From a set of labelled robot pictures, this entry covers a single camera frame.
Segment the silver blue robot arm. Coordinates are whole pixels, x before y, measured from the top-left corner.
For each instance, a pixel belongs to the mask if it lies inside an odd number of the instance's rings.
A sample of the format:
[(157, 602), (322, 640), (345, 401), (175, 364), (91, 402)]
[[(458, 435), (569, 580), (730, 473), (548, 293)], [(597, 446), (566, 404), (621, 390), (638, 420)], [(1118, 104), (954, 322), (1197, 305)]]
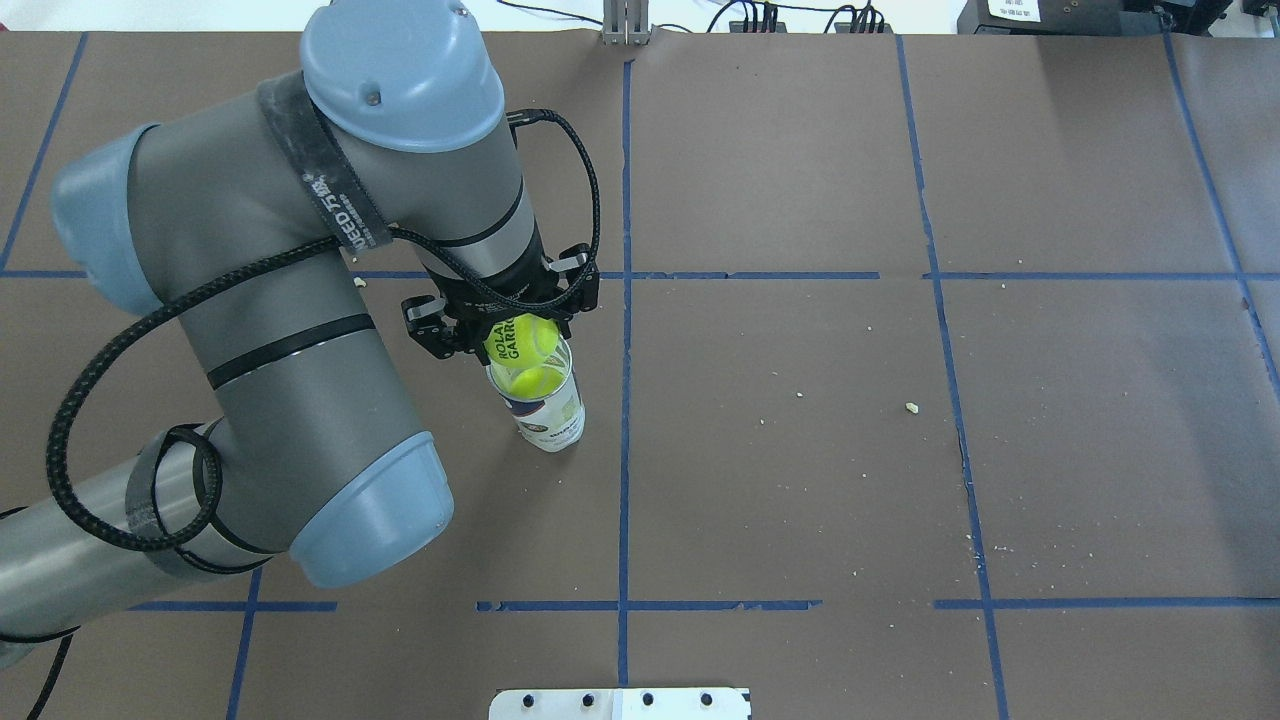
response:
[[(51, 498), (3, 519), (3, 665), (82, 624), (288, 553), (320, 588), (420, 551), (453, 498), (342, 256), (413, 243), (440, 293), (404, 307), (438, 357), (493, 324), (594, 304), (599, 238), (544, 252), (507, 111), (462, 1), (334, 1), (301, 68), (72, 163), (54, 224), (137, 322), (68, 389)], [(70, 428), (105, 372), (178, 319), (221, 416), (73, 486)]]

